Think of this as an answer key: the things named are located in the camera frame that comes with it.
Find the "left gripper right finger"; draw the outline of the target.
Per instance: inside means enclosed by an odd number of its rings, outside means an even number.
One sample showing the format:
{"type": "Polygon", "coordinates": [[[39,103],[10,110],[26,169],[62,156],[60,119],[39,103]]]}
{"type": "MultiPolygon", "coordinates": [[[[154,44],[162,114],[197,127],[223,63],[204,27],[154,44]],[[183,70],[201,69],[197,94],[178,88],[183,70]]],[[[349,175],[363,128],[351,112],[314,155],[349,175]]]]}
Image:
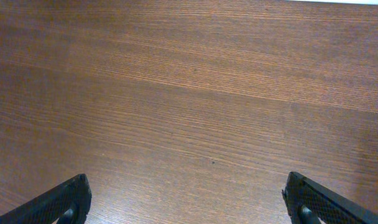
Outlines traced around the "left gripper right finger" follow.
{"type": "Polygon", "coordinates": [[[292,223],[378,224],[378,214],[298,172],[289,173],[282,197],[292,223]]]}

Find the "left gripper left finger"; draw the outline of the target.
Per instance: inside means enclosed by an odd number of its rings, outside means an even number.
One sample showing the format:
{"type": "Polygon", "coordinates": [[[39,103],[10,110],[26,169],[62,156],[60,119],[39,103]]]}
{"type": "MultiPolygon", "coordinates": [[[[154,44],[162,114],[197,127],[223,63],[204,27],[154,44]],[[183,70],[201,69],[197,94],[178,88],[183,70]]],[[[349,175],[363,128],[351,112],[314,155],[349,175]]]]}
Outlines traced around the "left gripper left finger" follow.
{"type": "Polygon", "coordinates": [[[0,216],[0,224],[84,224],[91,207],[91,189],[85,174],[48,190],[0,216]]]}

